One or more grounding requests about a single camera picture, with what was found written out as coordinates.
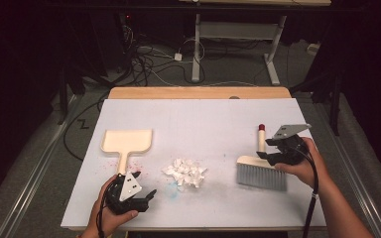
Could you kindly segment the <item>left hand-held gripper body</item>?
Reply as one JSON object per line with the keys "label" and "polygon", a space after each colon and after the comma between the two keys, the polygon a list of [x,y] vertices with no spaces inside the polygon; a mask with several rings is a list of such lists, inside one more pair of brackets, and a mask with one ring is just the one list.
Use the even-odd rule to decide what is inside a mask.
{"label": "left hand-held gripper body", "polygon": [[149,200],[135,198],[142,190],[131,173],[118,174],[106,189],[105,204],[114,214],[124,214],[130,210],[145,212],[149,208]]}

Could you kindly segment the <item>metal floor rail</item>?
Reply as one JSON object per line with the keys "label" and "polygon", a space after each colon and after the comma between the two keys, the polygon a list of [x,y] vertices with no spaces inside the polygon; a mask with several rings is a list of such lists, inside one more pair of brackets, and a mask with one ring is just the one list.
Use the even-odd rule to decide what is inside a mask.
{"label": "metal floor rail", "polygon": [[58,123],[52,124],[50,138],[47,141],[45,148],[41,151],[37,162],[29,172],[28,180],[20,188],[19,194],[0,226],[0,238],[14,237],[15,232],[42,182],[49,164],[51,163],[55,147],[60,142],[63,133],[67,128],[68,121],[71,119],[72,112],[77,109],[81,99],[82,96],[73,95],[67,104],[69,111],[66,114],[61,112],[61,118]]}
{"label": "metal floor rail", "polygon": [[334,150],[335,165],[330,169],[334,174],[339,169],[341,177],[337,179],[337,184],[347,192],[355,210],[366,220],[375,237],[381,238],[380,162],[350,111],[346,112],[346,106],[342,106],[338,135],[328,122],[328,107],[319,103],[315,105],[315,109],[330,145],[326,146],[324,140],[318,137],[316,140],[322,152],[326,149]]}

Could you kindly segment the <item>cream plastic dustpan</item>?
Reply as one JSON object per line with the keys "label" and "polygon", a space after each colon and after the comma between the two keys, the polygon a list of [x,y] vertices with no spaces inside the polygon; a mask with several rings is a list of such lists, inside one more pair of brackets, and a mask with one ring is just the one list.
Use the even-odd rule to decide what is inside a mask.
{"label": "cream plastic dustpan", "polygon": [[117,173],[125,176],[127,173],[128,157],[131,154],[147,152],[152,145],[153,131],[147,130],[106,130],[101,150],[105,153],[119,155]]}

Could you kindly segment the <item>wooden table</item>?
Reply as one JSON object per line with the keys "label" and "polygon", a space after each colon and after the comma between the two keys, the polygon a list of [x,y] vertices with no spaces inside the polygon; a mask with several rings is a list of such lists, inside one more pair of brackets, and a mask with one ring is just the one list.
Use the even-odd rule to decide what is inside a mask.
{"label": "wooden table", "polygon": [[114,87],[109,99],[275,99],[291,98],[285,87],[179,86]]}

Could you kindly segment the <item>person's left hand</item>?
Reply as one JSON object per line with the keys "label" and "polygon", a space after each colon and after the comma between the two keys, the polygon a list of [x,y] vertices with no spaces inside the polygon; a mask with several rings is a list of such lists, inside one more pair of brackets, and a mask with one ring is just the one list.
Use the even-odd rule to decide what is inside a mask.
{"label": "person's left hand", "polygon": [[102,230],[105,236],[109,236],[113,234],[120,225],[138,216],[139,212],[136,210],[131,210],[121,215],[116,215],[107,208],[100,208],[104,201],[103,194],[106,188],[115,179],[116,175],[112,176],[101,187],[99,195],[92,206],[88,224],[81,233],[80,238],[99,238],[99,230]]}

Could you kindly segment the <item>cream hand brush red cap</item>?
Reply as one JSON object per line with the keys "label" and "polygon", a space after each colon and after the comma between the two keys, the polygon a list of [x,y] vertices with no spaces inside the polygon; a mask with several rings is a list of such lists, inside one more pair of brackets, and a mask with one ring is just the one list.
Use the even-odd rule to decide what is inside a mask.
{"label": "cream hand brush red cap", "polygon": [[261,156],[240,156],[237,159],[237,176],[239,184],[253,187],[284,191],[287,189],[286,175],[271,166],[264,153],[266,152],[265,125],[258,126],[258,151]]}

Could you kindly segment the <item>pile of white paper scraps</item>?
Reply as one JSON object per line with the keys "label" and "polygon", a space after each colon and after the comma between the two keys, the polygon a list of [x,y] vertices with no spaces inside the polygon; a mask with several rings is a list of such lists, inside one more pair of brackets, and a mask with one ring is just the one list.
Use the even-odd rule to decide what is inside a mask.
{"label": "pile of white paper scraps", "polygon": [[175,159],[170,165],[162,168],[162,172],[174,179],[178,187],[193,186],[199,188],[204,181],[207,168],[190,159]]}

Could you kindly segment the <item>person's right hand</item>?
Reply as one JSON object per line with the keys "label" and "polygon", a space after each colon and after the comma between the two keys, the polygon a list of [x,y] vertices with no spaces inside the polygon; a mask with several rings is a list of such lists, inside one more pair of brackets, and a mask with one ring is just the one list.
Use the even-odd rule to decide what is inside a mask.
{"label": "person's right hand", "polygon": [[[317,169],[318,188],[325,187],[331,181],[331,178],[327,171],[324,159],[319,153],[315,142],[311,138],[303,137],[303,140],[310,150],[310,158],[315,163]],[[304,160],[295,166],[278,163],[275,165],[275,169],[296,176],[300,181],[310,187],[314,187],[315,185],[314,171],[311,164],[307,160]]]}

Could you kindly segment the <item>white metal desk frame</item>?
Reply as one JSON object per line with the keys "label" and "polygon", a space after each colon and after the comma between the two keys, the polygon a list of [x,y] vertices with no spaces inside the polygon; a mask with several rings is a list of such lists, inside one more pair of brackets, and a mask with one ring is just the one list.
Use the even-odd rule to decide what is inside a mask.
{"label": "white metal desk frame", "polygon": [[[319,8],[331,5],[331,0],[180,0],[189,2],[194,7],[226,7],[237,9],[238,7],[278,7],[284,10]],[[234,40],[271,40],[271,50],[263,54],[264,65],[267,68],[269,78],[273,85],[279,85],[280,80],[274,66],[274,56],[284,31],[287,14],[281,14],[277,23],[237,23],[212,22],[200,18],[200,14],[195,14],[194,21],[194,45],[192,57],[192,82],[201,82],[202,74],[201,60],[204,56],[205,48],[200,42],[201,38],[206,39],[234,39]]]}

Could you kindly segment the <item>black stand legs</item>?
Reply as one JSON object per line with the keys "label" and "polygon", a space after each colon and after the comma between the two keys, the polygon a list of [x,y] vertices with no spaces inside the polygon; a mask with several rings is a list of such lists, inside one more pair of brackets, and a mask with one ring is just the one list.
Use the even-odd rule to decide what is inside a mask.
{"label": "black stand legs", "polygon": [[338,114],[339,114],[339,95],[341,91],[341,72],[331,66],[325,69],[317,76],[307,77],[301,82],[289,89],[291,94],[296,92],[310,92],[313,103],[329,102],[328,123],[330,129],[335,136],[339,135],[338,131]]}
{"label": "black stand legs", "polygon": [[113,82],[104,79],[96,72],[87,70],[73,61],[65,62],[59,72],[59,99],[61,110],[59,125],[66,120],[68,114],[67,89],[70,88],[74,95],[83,95],[85,93],[84,77],[88,77],[97,84],[109,89],[115,86]]}

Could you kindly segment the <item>white foam board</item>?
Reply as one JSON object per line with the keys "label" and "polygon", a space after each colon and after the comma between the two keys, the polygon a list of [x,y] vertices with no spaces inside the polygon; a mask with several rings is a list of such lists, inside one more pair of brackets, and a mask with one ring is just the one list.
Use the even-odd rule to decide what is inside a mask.
{"label": "white foam board", "polygon": [[[236,181],[236,161],[257,151],[258,126],[267,136],[280,126],[302,124],[294,99],[121,100],[104,102],[78,173],[62,226],[80,230],[101,186],[117,171],[118,158],[101,150],[106,130],[151,129],[152,146],[132,156],[128,167],[141,172],[142,194],[156,189],[149,209],[125,224],[127,230],[282,229],[305,224],[311,189],[294,176],[284,191]],[[175,159],[207,168],[199,188],[178,187],[162,168]]]}

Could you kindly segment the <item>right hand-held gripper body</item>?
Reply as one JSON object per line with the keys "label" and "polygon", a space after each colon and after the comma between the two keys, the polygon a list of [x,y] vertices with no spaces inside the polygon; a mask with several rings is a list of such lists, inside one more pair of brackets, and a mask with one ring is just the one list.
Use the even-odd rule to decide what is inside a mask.
{"label": "right hand-held gripper body", "polygon": [[278,163],[291,166],[301,163],[310,150],[299,136],[299,133],[310,128],[310,124],[282,125],[271,138],[279,141],[279,144],[275,146],[279,150],[277,153],[278,159],[276,161],[268,161],[268,163],[271,166],[275,166]]}

